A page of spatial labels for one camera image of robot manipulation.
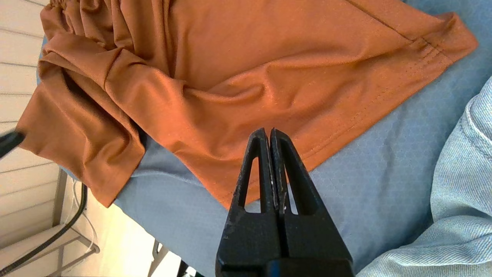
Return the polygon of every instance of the metal frame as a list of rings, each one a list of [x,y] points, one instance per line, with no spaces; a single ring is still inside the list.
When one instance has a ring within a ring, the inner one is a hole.
[[[44,251],[44,252],[41,252],[39,255],[36,255],[34,256],[32,259],[30,259],[29,261],[25,262],[24,264],[22,264],[21,266],[17,267],[14,271],[12,272],[15,272],[17,270],[19,270],[20,268],[24,267],[24,266],[27,266],[41,258],[43,258],[44,256],[48,255],[48,254],[51,254],[55,251],[58,251],[58,268],[57,270],[53,271],[52,273],[49,274],[49,276],[61,276],[62,272],[71,268],[72,266],[76,265],[77,263],[79,263],[80,261],[82,261],[83,259],[91,256],[92,254],[97,254],[100,252],[100,249],[99,247],[93,243],[92,246],[91,246],[91,249],[90,251],[88,251],[87,253],[84,253],[82,256],[78,257],[77,259],[71,261],[70,263],[66,264],[65,266],[63,265],[63,251],[64,251],[64,248],[65,246],[69,245],[70,243],[73,243],[75,241],[79,241],[80,243],[82,243],[83,245],[89,247],[91,245],[91,241],[89,241],[86,237],[82,236],[79,232],[77,232],[76,230],[74,229],[70,229],[71,231],[75,232],[77,234],[77,236],[67,240],[66,242],[63,242],[62,244],[56,246],[56,247],[53,247],[47,251]]]

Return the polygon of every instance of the light blue cloth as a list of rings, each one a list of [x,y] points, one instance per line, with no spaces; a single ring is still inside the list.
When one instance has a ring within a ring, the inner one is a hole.
[[[434,223],[357,277],[492,276],[492,78],[449,136],[430,196]]]
[[[310,174],[359,272],[412,243],[433,222],[432,176],[466,103],[492,75],[490,0],[409,0],[431,14],[456,11],[480,42],[438,80]],[[172,153],[144,137],[146,154],[116,200],[127,215],[205,276],[227,215]],[[252,209],[258,209],[254,203]]]

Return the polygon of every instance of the denim fabric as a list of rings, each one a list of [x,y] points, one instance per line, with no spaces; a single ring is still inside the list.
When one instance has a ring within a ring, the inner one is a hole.
[[[492,276],[492,78],[466,106],[437,161],[434,223],[357,277]]]

